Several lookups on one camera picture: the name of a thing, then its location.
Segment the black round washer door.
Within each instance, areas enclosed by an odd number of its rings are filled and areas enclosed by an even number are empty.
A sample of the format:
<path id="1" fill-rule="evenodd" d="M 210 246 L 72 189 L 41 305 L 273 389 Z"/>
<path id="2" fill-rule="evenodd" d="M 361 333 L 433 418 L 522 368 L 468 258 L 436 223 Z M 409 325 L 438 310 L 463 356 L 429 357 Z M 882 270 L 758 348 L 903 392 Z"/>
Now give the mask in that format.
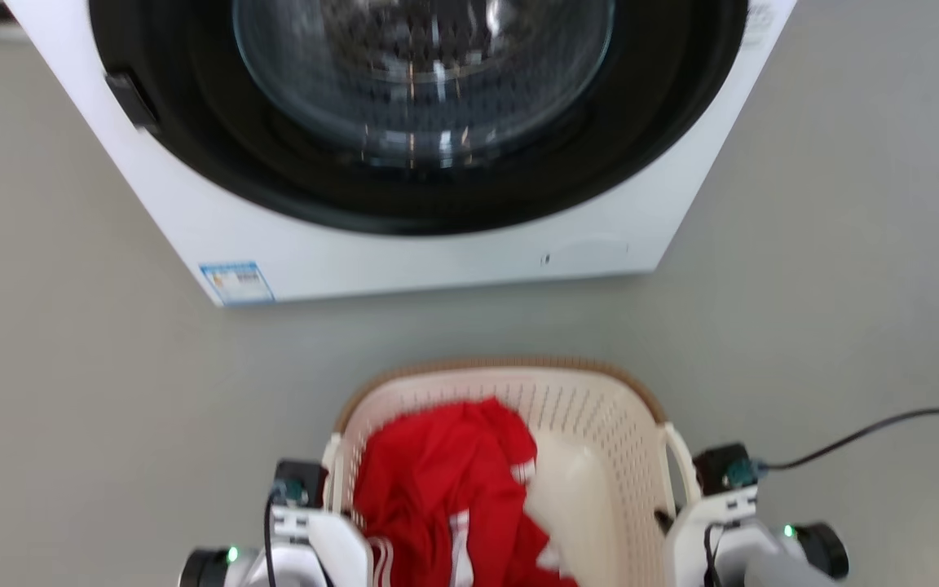
<path id="1" fill-rule="evenodd" d="M 584 204 L 727 85 L 749 0 L 88 0 L 150 134 L 329 229 L 484 232 Z"/>

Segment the blue energy label sticker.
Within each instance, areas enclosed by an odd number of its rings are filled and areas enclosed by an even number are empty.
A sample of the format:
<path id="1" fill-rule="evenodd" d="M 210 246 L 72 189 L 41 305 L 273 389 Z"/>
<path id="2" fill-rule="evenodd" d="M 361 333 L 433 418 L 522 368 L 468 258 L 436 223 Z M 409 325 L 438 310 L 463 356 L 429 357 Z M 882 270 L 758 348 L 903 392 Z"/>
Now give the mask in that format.
<path id="1" fill-rule="evenodd" d="M 206 293 L 219 306 L 272 304 L 276 296 L 254 261 L 199 265 Z"/>

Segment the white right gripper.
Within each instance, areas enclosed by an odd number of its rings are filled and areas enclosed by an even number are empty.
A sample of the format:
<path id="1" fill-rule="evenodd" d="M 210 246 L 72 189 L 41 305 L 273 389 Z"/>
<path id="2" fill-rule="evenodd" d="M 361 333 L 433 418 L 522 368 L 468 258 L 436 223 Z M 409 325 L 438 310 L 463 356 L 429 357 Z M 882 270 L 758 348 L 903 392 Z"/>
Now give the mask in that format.
<path id="1" fill-rule="evenodd" d="M 750 561 L 773 551 L 773 535 L 757 517 L 759 488 L 745 487 L 704 497 L 686 491 L 675 518 L 655 509 L 664 539 L 668 587 L 744 587 Z"/>

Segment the white front-load washing machine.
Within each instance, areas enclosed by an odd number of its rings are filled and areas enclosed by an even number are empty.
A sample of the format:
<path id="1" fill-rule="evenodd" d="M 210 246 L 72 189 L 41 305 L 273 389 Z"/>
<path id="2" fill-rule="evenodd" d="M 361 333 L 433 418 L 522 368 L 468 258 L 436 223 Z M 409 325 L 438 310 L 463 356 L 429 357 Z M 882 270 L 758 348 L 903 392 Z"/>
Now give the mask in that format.
<path id="1" fill-rule="evenodd" d="M 504 229 L 384 236 L 284 216 L 201 177 L 148 131 L 135 129 L 109 92 L 88 0 L 4 1 L 202 289 L 199 265 L 254 261 L 275 303 L 654 271 L 798 3 L 749 0 L 747 29 L 727 85 L 693 130 L 615 188 Z M 541 256 L 556 245 L 601 235 L 629 242 L 623 263 L 581 272 L 540 266 Z"/>

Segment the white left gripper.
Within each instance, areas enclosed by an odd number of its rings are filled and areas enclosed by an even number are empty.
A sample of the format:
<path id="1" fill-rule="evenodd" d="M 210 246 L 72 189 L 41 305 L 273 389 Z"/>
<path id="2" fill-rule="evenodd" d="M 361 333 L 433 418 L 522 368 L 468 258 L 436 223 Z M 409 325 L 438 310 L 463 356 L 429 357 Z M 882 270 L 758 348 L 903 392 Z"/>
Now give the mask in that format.
<path id="1" fill-rule="evenodd" d="M 271 507 L 271 587 L 373 587 L 373 554 L 329 510 Z"/>

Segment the white drain filter cover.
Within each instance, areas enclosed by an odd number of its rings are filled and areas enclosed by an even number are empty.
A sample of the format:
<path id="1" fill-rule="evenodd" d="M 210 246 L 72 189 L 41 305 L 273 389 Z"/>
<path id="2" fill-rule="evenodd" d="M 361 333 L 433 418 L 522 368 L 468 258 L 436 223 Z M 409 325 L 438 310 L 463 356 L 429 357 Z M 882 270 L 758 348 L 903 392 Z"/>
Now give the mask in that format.
<path id="1" fill-rule="evenodd" d="M 556 245 L 540 258 L 553 271 L 607 271 L 628 257 L 630 244 L 611 235 L 589 236 Z"/>

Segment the black washer door latch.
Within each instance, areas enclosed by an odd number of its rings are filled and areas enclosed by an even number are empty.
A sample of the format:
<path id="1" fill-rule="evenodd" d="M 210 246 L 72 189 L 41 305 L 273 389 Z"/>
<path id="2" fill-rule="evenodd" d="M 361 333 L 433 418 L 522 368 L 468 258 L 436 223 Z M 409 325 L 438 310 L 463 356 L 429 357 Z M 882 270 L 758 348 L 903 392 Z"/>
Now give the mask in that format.
<path id="1" fill-rule="evenodd" d="M 159 116 L 145 95 L 138 78 L 130 71 L 105 72 L 104 81 L 131 125 L 150 134 L 160 133 Z"/>

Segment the red garment with white stripes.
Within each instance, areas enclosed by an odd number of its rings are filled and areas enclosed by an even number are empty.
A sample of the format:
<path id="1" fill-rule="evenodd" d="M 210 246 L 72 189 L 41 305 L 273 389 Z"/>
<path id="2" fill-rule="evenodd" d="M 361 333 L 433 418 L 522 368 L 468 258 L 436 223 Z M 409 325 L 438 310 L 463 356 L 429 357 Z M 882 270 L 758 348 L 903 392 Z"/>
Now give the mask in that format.
<path id="1" fill-rule="evenodd" d="M 526 512 L 536 440 L 496 399 L 398 417 L 370 437 L 351 510 L 370 587 L 579 587 Z"/>

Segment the cream plastic laundry basket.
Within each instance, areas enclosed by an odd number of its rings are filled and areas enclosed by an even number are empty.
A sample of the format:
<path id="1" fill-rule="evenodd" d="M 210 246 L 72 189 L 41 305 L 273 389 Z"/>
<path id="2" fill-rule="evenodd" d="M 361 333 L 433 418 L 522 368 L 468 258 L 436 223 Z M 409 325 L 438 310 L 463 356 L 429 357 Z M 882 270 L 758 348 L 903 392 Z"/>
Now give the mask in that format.
<path id="1" fill-rule="evenodd" d="M 655 509 L 676 515 L 671 463 L 699 489 L 692 456 L 655 395 L 629 373 L 588 358 L 493 356 L 408 365 L 347 401 L 323 456 L 324 508 L 349 513 L 364 445 L 380 427 L 440 404 L 495 398 L 534 437 L 551 431 L 595 451 L 603 469 L 611 587 L 666 587 Z"/>

